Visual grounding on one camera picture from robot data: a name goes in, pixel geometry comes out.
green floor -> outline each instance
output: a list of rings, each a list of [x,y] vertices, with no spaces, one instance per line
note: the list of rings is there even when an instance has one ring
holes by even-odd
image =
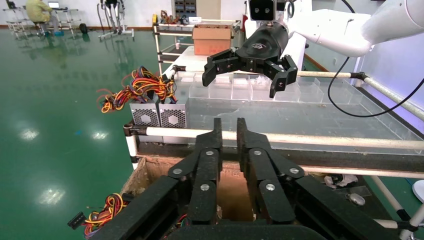
[[[102,114],[96,90],[118,91],[140,65],[158,71],[154,38],[136,32],[135,41],[99,42],[97,35],[14,40],[0,30],[2,240],[83,239],[68,220],[88,213],[86,206],[102,206],[132,172],[122,130],[128,108]],[[172,41],[164,37],[161,45]],[[403,178],[384,182],[410,214],[418,208]]]

cardboard box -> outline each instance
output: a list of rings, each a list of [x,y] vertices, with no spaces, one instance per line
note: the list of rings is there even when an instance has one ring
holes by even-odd
[[[231,47],[231,26],[199,24],[193,29],[194,54],[214,55]]]

black robotic gripper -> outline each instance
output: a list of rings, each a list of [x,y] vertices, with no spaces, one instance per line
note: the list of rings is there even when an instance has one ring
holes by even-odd
[[[234,71],[263,74],[272,80],[269,97],[284,91],[296,82],[298,68],[290,55],[281,57],[289,41],[289,34],[281,24],[263,24],[235,52],[231,49],[207,58],[202,76],[207,87],[218,74]]]

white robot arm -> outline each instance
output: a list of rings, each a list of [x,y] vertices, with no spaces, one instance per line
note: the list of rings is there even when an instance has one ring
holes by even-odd
[[[387,0],[373,15],[329,9],[296,12],[293,18],[281,16],[278,22],[290,36],[298,33],[347,57],[361,57],[375,44],[423,33],[424,1]],[[247,21],[248,37],[254,29],[256,23]]]

colorful wires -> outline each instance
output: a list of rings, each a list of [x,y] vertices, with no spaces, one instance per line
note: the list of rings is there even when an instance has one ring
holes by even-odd
[[[172,234],[177,229],[184,226],[189,226],[189,225],[190,225],[190,220],[187,217],[187,214],[182,215],[179,218],[179,220],[176,222],[176,224],[165,234],[165,236],[162,239],[166,239],[170,234]]]
[[[160,18],[161,24],[178,24],[180,22],[180,16],[178,14],[174,18],[172,15],[168,16],[168,12],[165,10],[160,11]]]
[[[132,77],[130,84],[124,85],[125,80],[129,77]],[[169,98],[171,104],[177,103],[177,98],[174,96],[177,90],[175,82],[172,79],[167,79],[166,76],[153,75],[144,66],[140,66],[131,74],[125,76],[121,84],[123,90],[117,93],[112,93],[104,88],[97,91],[108,93],[97,99],[97,102],[99,102],[101,98],[105,98],[100,107],[102,113],[121,110],[128,101],[147,103],[149,99],[153,99],[154,94],[158,96],[162,103],[165,103],[166,98]]]
[[[121,195],[113,193],[107,196],[103,210],[100,212],[93,211],[85,220],[85,239],[91,238],[103,225],[112,220],[123,208],[127,206]]]

